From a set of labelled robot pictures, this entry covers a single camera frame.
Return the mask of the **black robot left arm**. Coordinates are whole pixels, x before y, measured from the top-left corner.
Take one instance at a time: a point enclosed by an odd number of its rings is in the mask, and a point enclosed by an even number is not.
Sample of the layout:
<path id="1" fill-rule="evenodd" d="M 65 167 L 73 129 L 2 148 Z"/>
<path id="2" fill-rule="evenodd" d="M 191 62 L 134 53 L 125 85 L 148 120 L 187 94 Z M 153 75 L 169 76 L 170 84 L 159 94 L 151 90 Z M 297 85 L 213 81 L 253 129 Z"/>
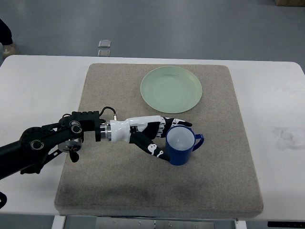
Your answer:
<path id="1" fill-rule="evenodd" d="M 79 159 L 77 152 L 85 132 L 94 132 L 95 140 L 111 138 L 111 127 L 101 118 L 102 112 L 72 112 L 59 122 L 25 130 L 20 139 L 0 148 L 0 177 L 16 173 L 40 173 L 45 164 L 62 152 Z"/>

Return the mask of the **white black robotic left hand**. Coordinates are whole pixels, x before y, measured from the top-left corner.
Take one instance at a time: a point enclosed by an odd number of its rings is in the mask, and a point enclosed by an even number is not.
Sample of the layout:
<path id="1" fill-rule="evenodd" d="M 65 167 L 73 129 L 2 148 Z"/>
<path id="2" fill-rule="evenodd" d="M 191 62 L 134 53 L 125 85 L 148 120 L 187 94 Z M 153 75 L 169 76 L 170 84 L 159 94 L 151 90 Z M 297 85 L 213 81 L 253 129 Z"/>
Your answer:
<path id="1" fill-rule="evenodd" d="M 133 117 L 124 121 L 110 120 L 101 125 L 101 138 L 111 142 L 124 141 L 135 144 L 152 156 L 170 161 L 170 156 L 161 150 L 153 140 L 165 138 L 168 130 L 176 125 L 192 126 L 185 120 L 159 115 Z"/>

